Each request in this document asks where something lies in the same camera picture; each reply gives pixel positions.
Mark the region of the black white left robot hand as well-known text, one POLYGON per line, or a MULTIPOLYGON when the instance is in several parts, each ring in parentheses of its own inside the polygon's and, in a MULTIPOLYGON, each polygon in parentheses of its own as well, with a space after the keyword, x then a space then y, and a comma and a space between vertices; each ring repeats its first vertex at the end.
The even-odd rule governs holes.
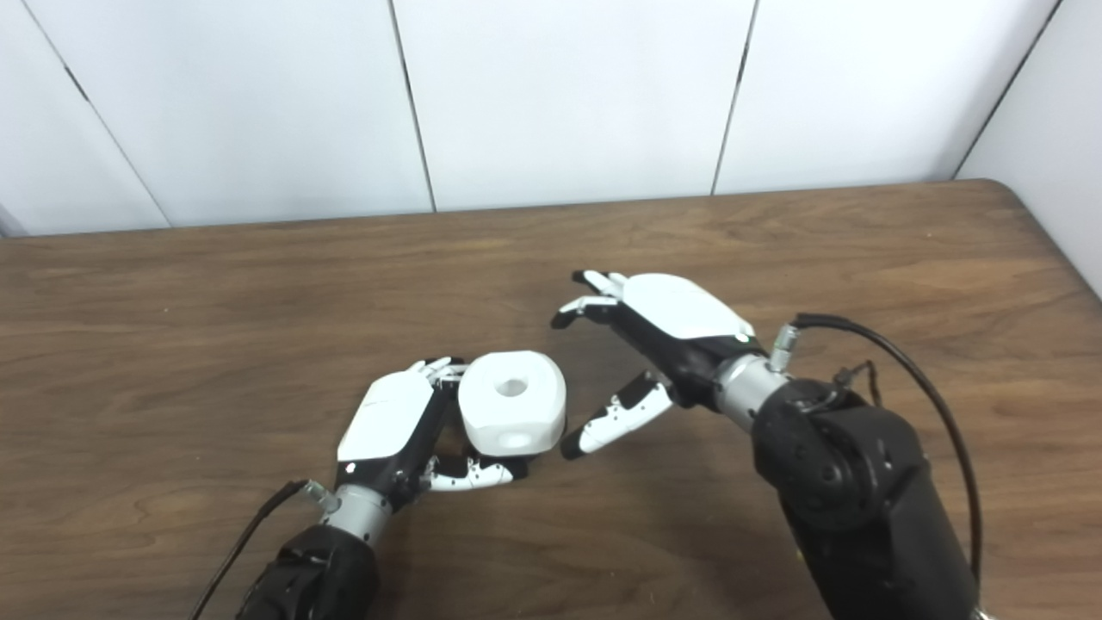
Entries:
POLYGON ((428 358, 374 381, 337 447, 337 489, 361 487, 397 512, 425 492, 526 479, 527 456, 484 455, 471 440, 457 455, 437 454, 442 433, 458 423, 458 384, 466 369, 461 358, 428 358))

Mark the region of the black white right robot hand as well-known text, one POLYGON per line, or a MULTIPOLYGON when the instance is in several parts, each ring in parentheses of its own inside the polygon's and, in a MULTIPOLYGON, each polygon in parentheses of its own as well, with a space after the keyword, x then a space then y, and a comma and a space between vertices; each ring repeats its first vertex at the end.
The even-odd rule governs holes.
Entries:
POLYGON ((584 318, 609 326, 653 366, 618 389, 583 426, 568 432, 568 460, 594 454, 672 407, 707 407, 750 432, 767 398, 786 378, 766 368, 747 320, 687 278, 576 270, 591 294, 568 302, 550 320, 568 329, 584 318))

